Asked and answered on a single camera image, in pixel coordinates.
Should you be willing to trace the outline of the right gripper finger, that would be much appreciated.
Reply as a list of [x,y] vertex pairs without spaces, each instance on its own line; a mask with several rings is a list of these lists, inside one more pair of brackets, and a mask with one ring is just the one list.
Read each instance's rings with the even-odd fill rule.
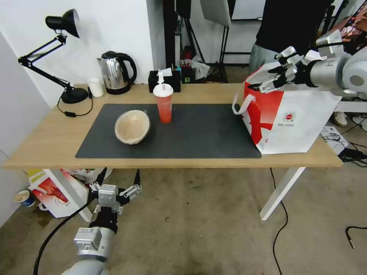
[[298,68],[296,66],[296,62],[294,58],[279,58],[278,62],[279,66],[268,70],[268,73],[271,74],[296,74],[298,72]]
[[248,77],[248,87],[260,93],[271,93],[290,82],[290,76],[285,73],[273,74],[268,72],[256,72]]

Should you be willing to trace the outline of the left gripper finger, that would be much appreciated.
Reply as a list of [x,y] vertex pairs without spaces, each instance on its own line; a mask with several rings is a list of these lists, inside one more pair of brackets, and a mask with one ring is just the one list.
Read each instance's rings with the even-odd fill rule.
[[136,171],[133,185],[128,187],[127,189],[119,189],[119,204],[126,205],[128,204],[136,195],[141,192],[141,176],[140,169]]
[[100,188],[103,184],[103,181],[105,179],[106,173],[107,173],[107,167],[105,167],[101,171],[101,173],[99,173],[97,178],[92,183],[89,184],[89,187],[90,187],[91,191],[99,191],[100,190]]

